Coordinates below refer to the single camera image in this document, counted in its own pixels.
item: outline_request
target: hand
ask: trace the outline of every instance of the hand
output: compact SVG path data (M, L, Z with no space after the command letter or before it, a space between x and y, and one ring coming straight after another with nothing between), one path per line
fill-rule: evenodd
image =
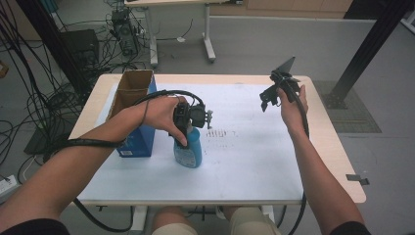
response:
M283 118L284 123L286 123L288 131L294 133L297 131L304 132L302 126L302 119L299 107L296 102L290 103L287 98L287 94L283 89L278 89L278 96L281 100L281 117ZM302 85L300 88L299 94L302 105L304 106L305 112L308 111L307 100L305 99L305 86Z
M147 112L143 116L143 124L150 125L155 129L165 130L183 146L187 146L186 137L173 122L174 109L179 103L187 103L186 99L182 96L161 96L148 102ZM146 105L147 102L143 102L137 108L145 111Z

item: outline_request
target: black pole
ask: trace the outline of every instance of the black pole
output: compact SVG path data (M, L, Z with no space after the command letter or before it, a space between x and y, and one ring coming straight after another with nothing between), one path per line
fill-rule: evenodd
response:
M61 38L60 32L55 22L44 9L40 0L16 0L27 16L34 29L39 34L43 43L48 47L51 55L58 63L68 81L73 86L74 91L79 95L80 102L86 103L92 86L85 79L73 59L69 49Z
M403 18L413 0L391 0L386 9L376 20L366 38L351 59L345 72L333 88L332 92L323 95L323 100L329 109L344 109L347 93L357 79L363 74L366 67L384 45L393 30Z

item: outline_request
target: tabletop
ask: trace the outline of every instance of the tabletop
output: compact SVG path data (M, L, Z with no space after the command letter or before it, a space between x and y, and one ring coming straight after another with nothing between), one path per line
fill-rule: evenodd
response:
M121 74L97 81L70 138L103 121ZM158 89L183 89L213 110L213 129L201 131L204 159L191 169L175 162L173 140L156 131L153 155L124 159L116 152L79 195L86 204L106 205L272 205L299 204L302 187L280 109L260 108L268 75L155 74ZM310 138L323 162L356 203L366 200L342 143L309 77L306 86Z
M150 7L177 4L205 4L205 3L222 3L225 0L137 0L127 2L124 1L126 7Z

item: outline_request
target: white paper sheet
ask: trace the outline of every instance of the white paper sheet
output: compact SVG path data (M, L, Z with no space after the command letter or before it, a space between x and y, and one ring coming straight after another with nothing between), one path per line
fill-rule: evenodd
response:
M186 90L213 110L211 126L200 129L203 161L178 164L173 139L156 131L150 158L126 159L113 152L79 195L88 202L115 204L298 203L302 195L293 144L280 108L262 112L252 84L157 84L158 90ZM110 109L109 95L97 124Z

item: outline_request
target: blue bottle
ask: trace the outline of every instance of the blue bottle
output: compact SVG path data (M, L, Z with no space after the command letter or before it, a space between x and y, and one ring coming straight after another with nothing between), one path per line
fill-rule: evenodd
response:
M180 148L174 141L174 157L181 165L189 168L196 168L202 163L201 133L198 128L193 127L189 122L187 127L187 147Z

